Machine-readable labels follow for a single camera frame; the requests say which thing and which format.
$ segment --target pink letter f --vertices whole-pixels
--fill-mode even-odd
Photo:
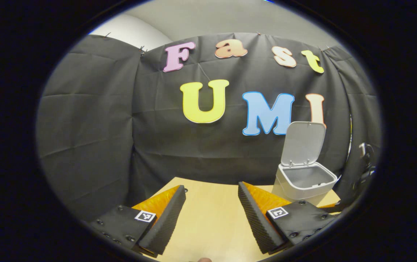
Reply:
[[[167,47],[165,51],[167,51],[167,66],[163,68],[164,72],[179,70],[182,68],[182,64],[179,63],[179,59],[181,58],[182,61],[186,61],[189,58],[189,49],[195,48],[194,42],[184,43],[172,47]]]

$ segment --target black mechanical part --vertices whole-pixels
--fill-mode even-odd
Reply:
[[[296,201],[282,208],[288,212],[287,215],[273,218],[267,212],[267,217],[281,237],[293,245],[312,237],[335,219],[307,201]]]
[[[140,221],[135,219],[140,212],[140,210],[120,205],[90,222],[89,225],[117,244],[142,252],[136,247],[137,243],[150,230],[157,216],[148,222]]]

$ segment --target black foam pad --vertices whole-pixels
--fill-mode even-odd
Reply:
[[[179,186],[155,225],[139,241],[139,246],[162,255],[176,227],[178,216],[186,200],[184,186]]]
[[[262,254],[266,252],[274,253],[279,247],[285,245],[286,242],[265,219],[245,184],[239,182],[238,185],[238,197],[260,251]]]

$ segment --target letter m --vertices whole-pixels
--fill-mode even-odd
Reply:
[[[286,130],[291,124],[291,107],[294,96],[279,94],[271,109],[260,92],[244,93],[242,99],[247,102],[247,127],[242,130],[242,134],[245,136],[257,136],[260,134],[257,120],[260,122],[265,134],[270,133],[275,122],[277,126],[273,129],[273,133],[276,135],[286,134]]]

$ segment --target open lid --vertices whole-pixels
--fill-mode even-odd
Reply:
[[[286,131],[281,164],[301,166],[314,163],[322,150],[325,131],[322,123],[291,123]]]

